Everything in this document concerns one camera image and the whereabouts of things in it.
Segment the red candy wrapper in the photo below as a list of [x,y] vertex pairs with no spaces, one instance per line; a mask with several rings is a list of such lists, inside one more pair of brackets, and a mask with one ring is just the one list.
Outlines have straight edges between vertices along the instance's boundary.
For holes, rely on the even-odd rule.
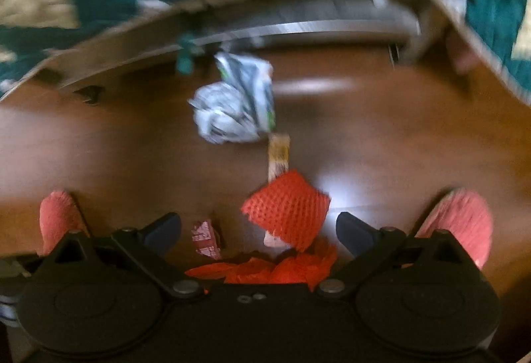
[[210,219],[197,222],[192,228],[192,243],[201,256],[221,260],[220,236]]

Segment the white grey wrapper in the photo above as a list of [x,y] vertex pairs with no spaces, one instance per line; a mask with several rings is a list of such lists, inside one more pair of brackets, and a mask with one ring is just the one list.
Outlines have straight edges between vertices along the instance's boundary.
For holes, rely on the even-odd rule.
[[220,81],[196,90],[189,104],[198,134],[210,143],[256,142],[275,128],[273,66],[251,55],[215,55]]

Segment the orange foam fruit net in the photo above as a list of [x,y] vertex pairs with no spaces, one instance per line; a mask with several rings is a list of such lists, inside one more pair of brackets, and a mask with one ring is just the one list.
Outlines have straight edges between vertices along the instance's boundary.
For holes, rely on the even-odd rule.
[[305,251],[320,233],[330,201],[297,170],[289,170],[246,199],[241,212],[252,224]]

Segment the left pink slipper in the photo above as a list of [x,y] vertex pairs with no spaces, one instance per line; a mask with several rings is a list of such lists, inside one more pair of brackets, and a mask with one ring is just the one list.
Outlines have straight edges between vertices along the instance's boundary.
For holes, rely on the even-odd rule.
[[90,235],[86,221],[75,199],[67,192],[55,190],[39,206],[39,229],[42,238],[41,255],[47,256],[70,231]]

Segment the pink slipper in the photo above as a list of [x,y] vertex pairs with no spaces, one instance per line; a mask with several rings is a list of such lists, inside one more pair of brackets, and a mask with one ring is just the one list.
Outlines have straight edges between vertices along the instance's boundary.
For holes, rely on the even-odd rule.
[[67,192],[55,190],[39,206],[39,229],[42,238],[41,255],[47,256],[70,231],[90,235],[86,221],[75,199]]
[[493,229],[492,213],[484,198],[470,189],[453,189],[428,213],[416,237],[451,232],[476,266],[483,269],[490,256]]

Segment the right pink slipper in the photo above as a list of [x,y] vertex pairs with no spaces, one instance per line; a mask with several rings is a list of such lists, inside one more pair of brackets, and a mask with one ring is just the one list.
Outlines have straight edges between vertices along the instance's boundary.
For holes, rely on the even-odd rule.
[[492,213],[484,198],[470,189],[453,189],[428,213],[416,237],[451,232],[476,266],[483,269],[490,256],[493,229]]

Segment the small yellow snack wrapper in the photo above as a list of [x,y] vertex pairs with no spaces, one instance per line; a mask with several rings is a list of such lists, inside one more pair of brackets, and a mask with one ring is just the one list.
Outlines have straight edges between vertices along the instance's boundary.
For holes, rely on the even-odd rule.
[[270,134],[268,138],[268,181],[272,182],[289,170],[291,137],[288,134]]

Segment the metal bed frame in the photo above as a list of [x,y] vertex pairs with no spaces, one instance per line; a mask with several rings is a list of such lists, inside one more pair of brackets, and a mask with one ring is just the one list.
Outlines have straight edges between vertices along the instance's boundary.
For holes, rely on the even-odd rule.
[[413,10],[372,0],[257,0],[191,15],[157,17],[108,32],[58,56],[58,90],[91,102],[130,71],[192,56],[252,51],[284,44],[404,43],[420,35]]

